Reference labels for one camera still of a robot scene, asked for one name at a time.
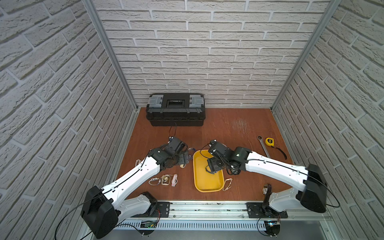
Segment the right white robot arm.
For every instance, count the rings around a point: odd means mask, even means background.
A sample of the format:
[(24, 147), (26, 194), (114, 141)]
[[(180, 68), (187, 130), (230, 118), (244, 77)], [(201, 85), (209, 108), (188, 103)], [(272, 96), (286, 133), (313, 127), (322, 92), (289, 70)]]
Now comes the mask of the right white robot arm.
[(261, 174), (290, 186), (290, 189), (274, 193), (267, 185), (261, 212), (270, 218), (300, 206), (315, 213), (326, 212), (328, 185), (320, 168), (310, 164), (295, 166), (264, 157), (250, 149), (226, 145), (212, 140), (208, 144), (211, 158), (207, 160), (212, 173), (226, 169), (233, 175), (241, 172)]

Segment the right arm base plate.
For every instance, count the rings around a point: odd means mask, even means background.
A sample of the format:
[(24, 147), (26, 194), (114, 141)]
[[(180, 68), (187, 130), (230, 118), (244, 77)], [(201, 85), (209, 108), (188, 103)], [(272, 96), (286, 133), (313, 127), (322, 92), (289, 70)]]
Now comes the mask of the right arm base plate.
[(281, 219), (287, 219), (288, 214), (286, 211), (276, 212), (275, 210), (267, 208), (263, 209), (262, 202), (248, 202), (246, 203), (247, 213), (250, 219), (259, 219), (259, 218), (275, 218), (280, 217)]

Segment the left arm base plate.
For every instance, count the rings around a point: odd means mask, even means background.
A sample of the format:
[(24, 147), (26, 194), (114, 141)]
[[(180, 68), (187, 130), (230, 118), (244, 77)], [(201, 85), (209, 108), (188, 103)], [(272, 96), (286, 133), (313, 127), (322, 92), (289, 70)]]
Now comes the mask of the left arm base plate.
[(168, 218), (170, 205), (170, 202), (157, 202), (156, 205), (151, 204), (146, 213), (135, 215), (133, 218)]

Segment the brown leather strap watch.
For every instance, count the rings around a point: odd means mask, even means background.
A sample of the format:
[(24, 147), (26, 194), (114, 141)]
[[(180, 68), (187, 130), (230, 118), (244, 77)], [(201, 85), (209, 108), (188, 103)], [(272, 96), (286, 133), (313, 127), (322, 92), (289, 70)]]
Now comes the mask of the brown leather strap watch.
[(263, 194), (267, 197), (270, 196), (272, 193), (272, 185), (271, 184), (266, 184), (263, 187)]

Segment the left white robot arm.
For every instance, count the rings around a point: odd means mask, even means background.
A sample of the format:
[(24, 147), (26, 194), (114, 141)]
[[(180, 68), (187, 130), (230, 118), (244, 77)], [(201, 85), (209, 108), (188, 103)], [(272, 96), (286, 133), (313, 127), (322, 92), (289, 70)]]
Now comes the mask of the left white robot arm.
[(151, 215), (157, 200), (145, 192), (127, 197), (151, 177), (173, 166), (187, 164), (187, 144), (176, 137), (151, 149), (146, 157), (128, 173), (110, 184), (90, 188), (82, 205), (81, 217), (97, 239), (109, 234), (119, 222), (136, 215)]

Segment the cream oval face watch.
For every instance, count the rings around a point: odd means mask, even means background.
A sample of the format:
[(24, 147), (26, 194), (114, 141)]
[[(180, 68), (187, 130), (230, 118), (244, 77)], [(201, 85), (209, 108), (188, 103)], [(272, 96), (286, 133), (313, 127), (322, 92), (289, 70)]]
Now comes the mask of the cream oval face watch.
[(232, 187), (232, 178), (225, 179), (224, 186), (223, 186), (223, 192), (229, 190)]

